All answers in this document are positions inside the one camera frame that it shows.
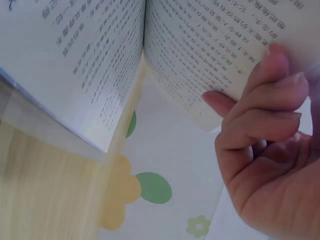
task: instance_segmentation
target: skin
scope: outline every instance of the skin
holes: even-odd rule
[[[215,141],[233,205],[251,227],[281,240],[320,239],[320,83],[289,75],[286,49],[271,44],[238,102],[203,99],[224,118]],[[298,131],[311,98],[313,135]]]

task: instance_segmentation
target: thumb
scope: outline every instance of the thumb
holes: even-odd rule
[[[230,97],[216,91],[207,91],[202,98],[222,118],[227,116],[236,104]]]

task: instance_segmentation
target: fingernail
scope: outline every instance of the fingernail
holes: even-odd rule
[[[262,55],[262,58],[261,58],[261,61],[260,61],[260,64],[261,65],[264,65],[264,63],[266,62],[267,58],[270,56],[270,45],[268,45],[265,50],[264,50],[264,53]]]
[[[272,44],[276,44],[277,42],[276,41],[271,41],[269,42],[269,44],[266,46],[265,50],[264,50],[264,53],[262,55],[262,58],[261,58],[261,64],[263,64],[266,59],[270,56],[271,54],[271,48],[270,48],[270,45]]]
[[[283,112],[283,111],[279,111],[279,112],[273,112],[272,113],[274,116],[276,116],[277,118],[281,118],[281,119],[297,119],[299,120],[302,116],[301,113],[299,112]]]
[[[297,84],[299,79],[300,78],[304,78],[305,77],[305,74],[303,72],[299,72],[297,73],[296,75],[294,76],[290,76],[290,77],[287,77],[281,81],[277,81],[274,86],[276,88],[282,88],[282,87],[286,87],[288,85],[291,85],[291,84]]]

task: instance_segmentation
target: white page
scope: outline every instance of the white page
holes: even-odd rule
[[[0,1],[0,74],[106,152],[141,59],[144,6],[145,0]]]
[[[271,41],[305,71],[320,58],[319,22],[319,0],[148,0],[144,51],[162,92],[211,131],[221,119],[201,95],[239,99]]]

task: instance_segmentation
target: green flower pattern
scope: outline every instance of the green flower pattern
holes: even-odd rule
[[[189,218],[187,223],[188,227],[186,232],[193,235],[196,239],[199,239],[208,234],[211,222],[207,220],[204,215],[200,215],[197,218]]]

